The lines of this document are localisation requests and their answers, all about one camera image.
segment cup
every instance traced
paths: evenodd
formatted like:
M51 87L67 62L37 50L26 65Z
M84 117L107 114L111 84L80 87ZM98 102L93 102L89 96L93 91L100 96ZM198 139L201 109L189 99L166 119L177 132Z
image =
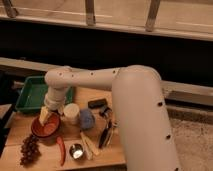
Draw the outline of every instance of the cup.
M75 103L70 103L64 107L64 116L72 124L76 125L79 122L80 108Z

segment black dot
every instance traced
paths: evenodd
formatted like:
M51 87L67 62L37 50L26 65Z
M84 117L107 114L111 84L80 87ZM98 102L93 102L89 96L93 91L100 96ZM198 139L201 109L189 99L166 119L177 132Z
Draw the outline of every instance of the black dot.
M171 135L166 136L166 140L169 140L171 138Z
M159 102L159 103L158 103L158 106L159 106L159 107L163 106L163 102Z

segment sponge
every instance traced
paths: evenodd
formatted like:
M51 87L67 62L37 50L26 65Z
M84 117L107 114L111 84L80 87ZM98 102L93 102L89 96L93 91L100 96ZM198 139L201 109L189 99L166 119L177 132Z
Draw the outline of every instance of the sponge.
M48 121L49 117L51 116L51 112L48 111L46 106L43 106L41 108L41 113L39 116L39 122L42 126L45 125L45 123Z
M91 129L95 125L95 117L90 109L86 108L80 111L80 125L81 130Z

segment blue object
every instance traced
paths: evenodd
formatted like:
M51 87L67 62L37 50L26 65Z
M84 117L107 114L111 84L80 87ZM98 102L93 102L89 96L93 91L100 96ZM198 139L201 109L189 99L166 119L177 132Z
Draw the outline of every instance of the blue object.
M87 108L80 111L80 125L81 130L91 129L95 125L95 117L90 109Z

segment red bowl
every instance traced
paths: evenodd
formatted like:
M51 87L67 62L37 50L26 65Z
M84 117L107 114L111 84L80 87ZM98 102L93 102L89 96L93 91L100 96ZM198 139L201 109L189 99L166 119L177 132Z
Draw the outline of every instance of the red bowl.
M31 131L33 135L38 138L47 138L53 135L60 126L60 116L56 113L52 113L47 123L42 126L39 122L39 116L36 117L31 125Z

